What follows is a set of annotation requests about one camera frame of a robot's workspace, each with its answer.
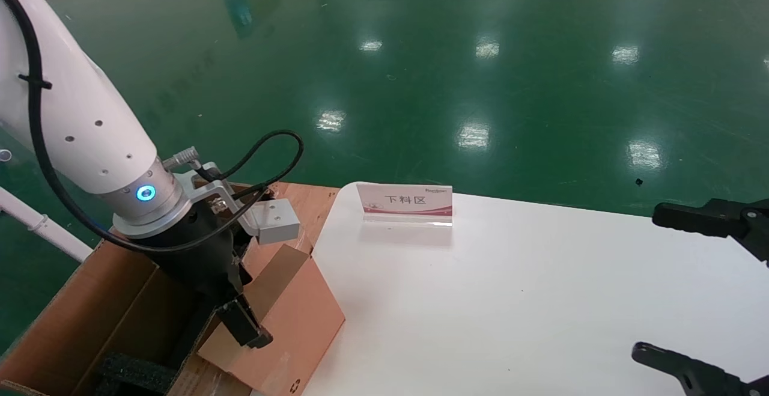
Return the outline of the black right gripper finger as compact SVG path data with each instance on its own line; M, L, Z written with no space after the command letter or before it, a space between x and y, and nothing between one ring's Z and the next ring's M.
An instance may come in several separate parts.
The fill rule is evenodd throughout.
M752 203L711 199L701 207L659 203L652 222L676 231L732 237L758 261L768 262L768 199Z
M767 395L768 377L744 382L713 364L690 358L673 350L637 342L632 360L675 377L687 395Z

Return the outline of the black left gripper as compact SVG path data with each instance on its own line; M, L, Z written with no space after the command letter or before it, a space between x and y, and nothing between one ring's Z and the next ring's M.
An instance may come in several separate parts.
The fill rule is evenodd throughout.
M175 225L156 236L142 238L139 243L165 249L149 252L147 256L171 278L214 300L215 314L241 346L263 349L272 343L273 336L259 323L243 296L244 286L252 281L242 265L252 236L241 224L234 222L192 249L168 251L168 248L198 240L224 223L223 218L214 214L209 202L200 201Z

